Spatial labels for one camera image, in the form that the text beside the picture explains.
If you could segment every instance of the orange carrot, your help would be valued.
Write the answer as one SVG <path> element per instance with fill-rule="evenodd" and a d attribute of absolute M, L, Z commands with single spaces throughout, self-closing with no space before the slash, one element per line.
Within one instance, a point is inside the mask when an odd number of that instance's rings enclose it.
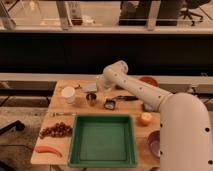
<path fill-rule="evenodd" d="M 36 146 L 34 150 L 38 153 L 53 153 L 58 157 L 62 157 L 62 154 L 58 150 L 49 146 Z"/>

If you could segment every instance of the green plastic bin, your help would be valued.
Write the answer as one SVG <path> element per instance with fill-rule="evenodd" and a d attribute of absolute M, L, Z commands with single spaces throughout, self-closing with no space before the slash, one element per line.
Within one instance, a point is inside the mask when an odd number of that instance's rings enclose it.
<path fill-rule="evenodd" d="M 136 167 L 134 131 L 129 115 L 78 115 L 69 167 Z"/>

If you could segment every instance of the wooden tabletop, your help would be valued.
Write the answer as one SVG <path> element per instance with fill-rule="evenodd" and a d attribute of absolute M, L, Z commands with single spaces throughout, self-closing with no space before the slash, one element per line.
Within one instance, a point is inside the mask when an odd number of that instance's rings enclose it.
<path fill-rule="evenodd" d="M 82 89 L 76 89 L 76 99 L 74 104 L 66 103 L 66 100 L 61 96 L 61 90 L 66 86 L 81 87 L 94 81 L 86 80 L 60 80 L 57 82 L 53 97 L 51 99 L 48 111 L 44 117 L 41 130 L 43 128 L 53 126 L 57 122 L 64 122 L 73 125 L 75 115 L 71 114 L 129 114 L 132 117 L 134 124 L 134 136 L 136 143 L 136 154 L 138 160 L 138 168 L 159 167 L 159 159 L 155 158 L 149 151 L 147 145 L 148 135 L 155 130 L 160 129 L 160 116 L 158 113 L 152 113 L 154 116 L 153 122 L 149 126 L 142 126 L 138 122 L 138 117 L 142 113 L 142 102 L 137 101 L 118 101 L 115 110 L 106 110 L 103 104 L 106 98 L 112 98 L 118 95 L 131 95 L 125 90 L 110 89 L 106 91 L 98 91 L 97 103 L 94 106 L 89 106 L 86 102 L 86 94 Z M 53 113 L 65 113 L 68 115 L 55 116 Z M 31 163 L 44 165 L 66 165 L 70 149 L 71 137 L 52 138 L 38 137 L 36 146 L 51 146 L 58 149 L 62 153 L 62 158 L 50 153 L 33 152 Z"/>

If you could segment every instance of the white cup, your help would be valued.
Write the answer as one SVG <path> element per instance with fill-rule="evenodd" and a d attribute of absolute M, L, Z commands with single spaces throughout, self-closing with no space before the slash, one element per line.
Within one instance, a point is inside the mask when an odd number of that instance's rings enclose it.
<path fill-rule="evenodd" d="M 75 101 L 75 89 L 71 86 L 65 87 L 61 91 L 61 96 L 66 99 L 66 102 L 71 104 Z"/>

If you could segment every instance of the cup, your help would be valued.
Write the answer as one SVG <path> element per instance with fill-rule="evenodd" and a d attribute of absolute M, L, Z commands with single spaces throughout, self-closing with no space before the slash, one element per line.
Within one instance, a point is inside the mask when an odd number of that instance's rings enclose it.
<path fill-rule="evenodd" d="M 94 106 L 95 103 L 96 103 L 96 99 L 97 99 L 97 96 L 95 93 L 88 93 L 86 95 L 86 99 L 87 99 L 87 103 L 90 105 L 90 106 Z"/>
<path fill-rule="evenodd" d="M 61 91 L 61 96 L 66 99 L 66 102 L 72 104 L 75 101 L 75 89 L 71 86 L 65 87 Z"/>

